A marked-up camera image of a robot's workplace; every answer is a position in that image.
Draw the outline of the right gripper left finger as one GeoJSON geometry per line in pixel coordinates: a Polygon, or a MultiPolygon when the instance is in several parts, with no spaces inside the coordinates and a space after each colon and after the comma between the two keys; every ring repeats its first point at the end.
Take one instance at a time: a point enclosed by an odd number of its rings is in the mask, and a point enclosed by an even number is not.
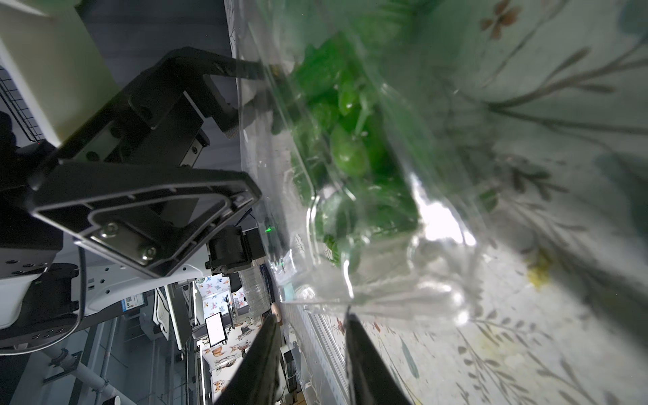
{"type": "Polygon", "coordinates": [[[281,337],[274,314],[270,314],[236,374],[214,402],[222,404],[275,404],[279,386],[281,337]]]}

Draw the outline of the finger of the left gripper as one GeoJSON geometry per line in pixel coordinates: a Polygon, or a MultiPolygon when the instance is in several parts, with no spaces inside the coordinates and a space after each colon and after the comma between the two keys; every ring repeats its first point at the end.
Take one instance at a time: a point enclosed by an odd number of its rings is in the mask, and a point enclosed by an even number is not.
{"type": "Polygon", "coordinates": [[[256,182],[240,171],[64,161],[44,176],[25,208],[77,246],[165,278],[261,197],[256,182]],[[216,202],[183,226],[152,209],[201,197],[216,202]]]}
{"type": "Polygon", "coordinates": [[[263,79],[261,62],[244,61],[193,47],[182,47],[166,54],[187,86],[187,93],[199,111],[215,122],[239,121],[238,110],[215,87],[211,76],[235,79],[263,79]]]}

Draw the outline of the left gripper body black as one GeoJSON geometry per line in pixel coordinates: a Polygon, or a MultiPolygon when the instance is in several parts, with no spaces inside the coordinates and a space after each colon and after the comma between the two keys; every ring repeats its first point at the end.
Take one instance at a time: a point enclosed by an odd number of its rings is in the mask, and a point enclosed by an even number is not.
{"type": "MultiPolygon", "coordinates": [[[[1,265],[46,268],[69,234],[32,216],[25,199],[64,161],[171,165],[197,169],[193,159],[209,145],[205,117],[166,56],[113,96],[61,146],[47,141],[19,147],[11,119],[1,117],[1,265]]],[[[224,132],[236,121],[215,121],[224,132]]],[[[172,224],[192,222],[213,197],[155,204],[172,224]]]]}

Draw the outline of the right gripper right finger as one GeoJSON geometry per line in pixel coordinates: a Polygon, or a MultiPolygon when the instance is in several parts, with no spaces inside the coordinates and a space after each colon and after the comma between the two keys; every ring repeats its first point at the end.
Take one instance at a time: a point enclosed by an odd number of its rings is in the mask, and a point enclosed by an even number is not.
{"type": "Polygon", "coordinates": [[[350,403],[409,404],[358,317],[347,312],[344,327],[350,403]]]}

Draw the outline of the clear pepper container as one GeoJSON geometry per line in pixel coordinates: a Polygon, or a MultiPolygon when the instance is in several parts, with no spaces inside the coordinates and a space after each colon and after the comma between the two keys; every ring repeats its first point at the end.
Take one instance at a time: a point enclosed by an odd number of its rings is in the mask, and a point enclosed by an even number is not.
{"type": "Polygon", "coordinates": [[[239,1],[246,164],[285,304],[462,325],[479,302],[476,137],[451,107],[454,1],[239,1]]]}

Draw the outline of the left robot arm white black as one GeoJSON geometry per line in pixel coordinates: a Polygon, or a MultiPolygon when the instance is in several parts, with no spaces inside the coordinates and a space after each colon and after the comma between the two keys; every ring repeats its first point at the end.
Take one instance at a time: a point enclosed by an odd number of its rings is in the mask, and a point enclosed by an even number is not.
{"type": "Polygon", "coordinates": [[[167,53],[119,89],[73,1],[4,1],[1,65],[42,140],[19,147],[1,117],[1,353],[48,349],[100,312],[140,292],[105,288],[89,299],[85,261],[57,263],[64,236],[169,284],[208,250],[207,269],[230,274],[264,251],[239,221],[261,199],[246,173],[195,167],[209,145],[204,121],[243,128],[214,77],[262,79],[259,62],[193,47],[167,53]]]}

